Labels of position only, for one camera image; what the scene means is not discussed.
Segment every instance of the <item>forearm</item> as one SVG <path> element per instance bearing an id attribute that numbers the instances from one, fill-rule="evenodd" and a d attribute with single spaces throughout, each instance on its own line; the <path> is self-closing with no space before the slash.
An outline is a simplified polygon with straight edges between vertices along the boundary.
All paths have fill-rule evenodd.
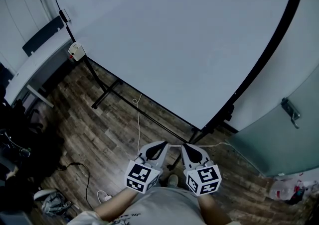
<path id="1" fill-rule="evenodd" d="M 231 218 L 218 206 L 211 195 L 199 196 L 198 203 L 207 225 L 225 225 L 232 222 Z"/>
<path id="2" fill-rule="evenodd" d="M 94 209 L 102 220 L 111 222 L 130 206 L 138 192 L 125 188 L 110 200 Z"/>

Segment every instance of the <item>whiteboard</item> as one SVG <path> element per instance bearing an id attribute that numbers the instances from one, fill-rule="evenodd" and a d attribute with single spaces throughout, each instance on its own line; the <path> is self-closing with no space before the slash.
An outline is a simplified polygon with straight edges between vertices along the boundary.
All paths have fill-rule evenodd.
<path id="1" fill-rule="evenodd" d="M 288 0 L 57 0 L 92 60 L 203 128 L 263 53 Z"/>

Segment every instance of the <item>plastic bottle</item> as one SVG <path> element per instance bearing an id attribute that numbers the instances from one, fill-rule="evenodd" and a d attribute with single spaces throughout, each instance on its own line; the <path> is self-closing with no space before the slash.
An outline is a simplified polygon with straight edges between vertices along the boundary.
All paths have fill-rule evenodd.
<path id="1" fill-rule="evenodd" d="M 276 181 L 271 186 L 269 197 L 274 200 L 290 200 L 295 193 L 295 183 L 291 181 Z"/>

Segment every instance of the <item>chair backrest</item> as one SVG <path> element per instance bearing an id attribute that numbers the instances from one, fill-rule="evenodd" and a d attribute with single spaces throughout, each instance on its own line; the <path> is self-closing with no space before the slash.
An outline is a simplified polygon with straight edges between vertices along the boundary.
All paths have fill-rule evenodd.
<path id="1" fill-rule="evenodd" d="M 35 52 L 44 44 L 51 36 L 53 36 L 59 29 L 63 28 L 64 24 L 60 16 L 50 21 L 46 26 L 40 29 L 29 41 L 26 42 L 22 49 L 30 57 L 32 52 Z"/>

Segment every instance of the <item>white t-shirt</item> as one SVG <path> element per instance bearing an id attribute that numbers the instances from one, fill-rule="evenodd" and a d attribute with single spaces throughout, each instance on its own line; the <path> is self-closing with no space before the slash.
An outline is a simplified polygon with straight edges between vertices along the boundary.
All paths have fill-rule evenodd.
<path id="1" fill-rule="evenodd" d="M 86 211 L 68 225 L 204 225 L 196 196 L 179 188 L 154 187 L 139 194 L 125 212 L 104 222 L 93 211 Z"/>

